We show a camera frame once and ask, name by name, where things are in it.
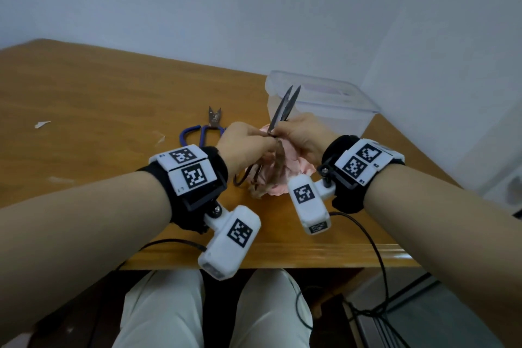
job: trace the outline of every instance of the plastic container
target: plastic container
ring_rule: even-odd
[[[265,81],[270,119],[291,85],[294,90],[301,85],[301,92],[290,117],[311,112],[340,134],[361,136],[374,114],[380,112],[367,95],[348,82],[271,71]]]

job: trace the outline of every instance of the hand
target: hand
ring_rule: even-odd
[[[239,171],[255,164],[266,152],[275,151],[276,140],[244,122],[233,122],[216,147],[231,179]]]
[[[312,113],[280,121],[272,134],[288,139],[301,149],[301,156],[317,166],[322,162],[323,154],[339,135],[321,123]]]

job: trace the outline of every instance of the black wrist strap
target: black wrist strap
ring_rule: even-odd
[[[343,135],[334,140],[323,154],[323,165],[317,168],[319,173],[321,173],[321,170],[325,166],[334,172],[330,175],[331,179],[335,182],[336,197],[332,200],[331,204],[339,211],[345,213],[357,213],[364,208],[364,196],[366,195],[368,187],[371,185],[373,179],[378,175],[375,175],[366,186],[361,186],[334,165],[341,155],[350,147],[355,145],[359,139],[360,138],[355,135]],[[404,165],[404,162],[402,162],[402,160],[393,159],[388,163],[388,165],[389,164]],[[344,182],[336,176],[342,176]]]
[[[175,223],[184,230],[196,231],[200,234],[208,230],[203,221],[205,213],[210,213],[216,207],[216,200],[220,193],[226,189],[226,181],[228,180],[228,170],[225,162],[218,153],[215,147],[202,147],[208,155],[217,180],[191,191],[183,197],[178,197],[174,192],[174,188],[169,179],[169,175],[157,161],[138,169],[138,171],[145,171],[153,175],[163,186],[167,197],[169,198],[172,216],[171,223]]]

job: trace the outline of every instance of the dark metal scissors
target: dark metal scissors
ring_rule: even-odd
[[[185,128],[179,134],[179,142],[181,146],[186,146],[187,141],[185,140],[186,135],[193,131],[198,131],[201,128],[201,134],[199,134],[199,147],[205,146],[205,134],[207,130],[219,130],[219,136],[222,136],[225,132],[225,128],[219,125],[219,121],[221,120],[221,108],[217,112],[212,110],[212,107],[208,107],[208,125],[206,126],[193,126]]]
[[[301,86],[297,87],[296,91],[293,93],[292,97],[290,98],[290,94],[292,92],[293,85],[288,88],[286,94],[284,94],[283,99],[281,102],[279,102],[279,106],[277,107],[276,113],[272,117],[272,121],[270,122],[270,125],[268,126],[267,133],[270,134],[274,127],[276,127],[276,124],[278,121],[286,121],[288,116],[290,115],[290,112],[292,111],[292,108],[294,107],[294,104],[296,103],[297,97],[299,95],[299,91],[301,91]],[[238,181],[237,175],[234,176],[233,183],[234,186],[240,186],[243,184],[243,182],[248,177],[248,174],[252,170],[253,165],[248,167],[245,171],[245,174],[243,177]],[[261,172],[262,165],[259,166],[259,168],[256,171],[256,174],[254,175],[254,183],[257,182],[257,178],[259,176],[259,173]]]

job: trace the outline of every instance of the leg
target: leg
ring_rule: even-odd
[[[257,270],[238,302],[231,348],[308,348],[311,330],[299,320],[297,282],[284,270]],[[301,296],[301,318],[312,325],[312,314]]]
[[[199,270],[153,271],[125,296],[113,348],[203,348]]]

